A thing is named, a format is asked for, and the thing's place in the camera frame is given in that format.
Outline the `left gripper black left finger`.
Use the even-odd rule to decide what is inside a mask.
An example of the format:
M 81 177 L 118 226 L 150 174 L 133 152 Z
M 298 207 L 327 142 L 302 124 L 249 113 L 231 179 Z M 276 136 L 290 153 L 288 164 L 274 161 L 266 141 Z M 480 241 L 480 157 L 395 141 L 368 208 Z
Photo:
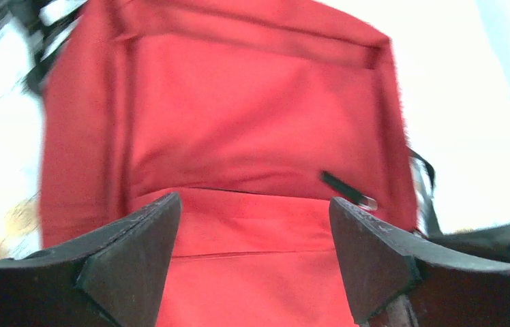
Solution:
M 154 326 L 181 216 L 169 193 L 102 228 L 0 260 L 0 326 Z

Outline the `red student backpack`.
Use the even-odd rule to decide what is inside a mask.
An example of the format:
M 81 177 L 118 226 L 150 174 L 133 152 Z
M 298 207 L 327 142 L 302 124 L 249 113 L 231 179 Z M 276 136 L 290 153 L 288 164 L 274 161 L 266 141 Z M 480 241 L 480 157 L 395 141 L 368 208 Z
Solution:
M 88 1 L 44 87 L 52 247 L 177 192 L 159 326 L 353 326 L 328 172 L 417 229 L 391 39 L 315 1 Z

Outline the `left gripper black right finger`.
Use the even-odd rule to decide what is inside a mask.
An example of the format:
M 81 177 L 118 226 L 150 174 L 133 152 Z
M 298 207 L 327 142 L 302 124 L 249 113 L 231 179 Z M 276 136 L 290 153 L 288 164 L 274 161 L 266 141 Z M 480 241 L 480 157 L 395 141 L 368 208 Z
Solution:
M 432 243 L 332 199 L 329 218 L 360 326 L 510 326 L 510 263 Z

